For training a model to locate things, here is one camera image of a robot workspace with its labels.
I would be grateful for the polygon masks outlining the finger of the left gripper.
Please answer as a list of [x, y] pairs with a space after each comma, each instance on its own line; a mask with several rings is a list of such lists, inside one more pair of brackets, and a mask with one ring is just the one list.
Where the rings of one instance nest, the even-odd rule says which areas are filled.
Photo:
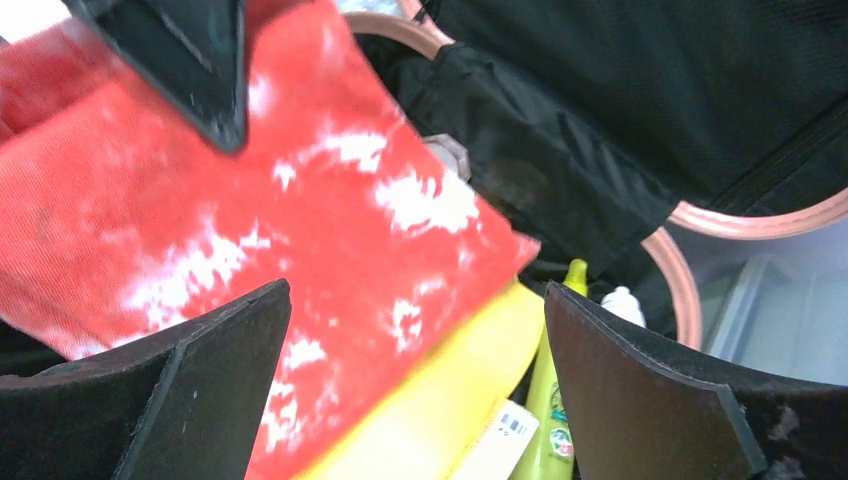
[[247, 142], [246, 2], [78, 0], [70, 13], [223, 153]]

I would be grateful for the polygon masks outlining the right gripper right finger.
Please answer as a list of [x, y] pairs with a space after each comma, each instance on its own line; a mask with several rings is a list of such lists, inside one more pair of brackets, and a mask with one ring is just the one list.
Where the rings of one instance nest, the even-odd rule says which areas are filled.
[[549, 284], [545, 317], [585, 479], [843, 479], [847, 390], [717, 359]]

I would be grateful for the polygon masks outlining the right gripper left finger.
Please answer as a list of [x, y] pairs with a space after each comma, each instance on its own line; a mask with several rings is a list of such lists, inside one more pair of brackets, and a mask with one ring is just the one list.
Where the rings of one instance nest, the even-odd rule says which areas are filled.
[[5, 479], [241, 479], [292, 311], [285, 280], [36, 375], [1, 380]]

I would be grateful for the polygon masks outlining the red white patterned cloth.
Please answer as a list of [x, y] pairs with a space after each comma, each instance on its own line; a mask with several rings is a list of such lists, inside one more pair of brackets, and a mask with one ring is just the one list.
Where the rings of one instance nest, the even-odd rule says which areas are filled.
[[507, 395], [541, 331], [516, 282], [539, 246], [431, 155], [333, 3], [252, 16], [235, 156], [75, 21], [2, 47], [1, 317], [78, 360], [286, 279], [245, 475], [305, 479], [447, 336]]

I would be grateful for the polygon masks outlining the yellow trousers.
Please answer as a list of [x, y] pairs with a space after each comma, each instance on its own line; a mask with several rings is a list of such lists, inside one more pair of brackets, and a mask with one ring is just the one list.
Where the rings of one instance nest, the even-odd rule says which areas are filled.
[[542, 298], [514, 283], [434, 348], [302, 479], [444, 479], [535, 357]]

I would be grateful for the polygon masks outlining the pink hard-shell suitcase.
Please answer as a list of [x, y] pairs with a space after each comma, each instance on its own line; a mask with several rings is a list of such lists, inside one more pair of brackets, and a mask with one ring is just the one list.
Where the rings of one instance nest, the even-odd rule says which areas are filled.
[[701, 302], [668, 226], [736, 241], [847, 216], [843, 1], [402, 1], [345, 16], [423, 136], [538, 240], [694, 349]]

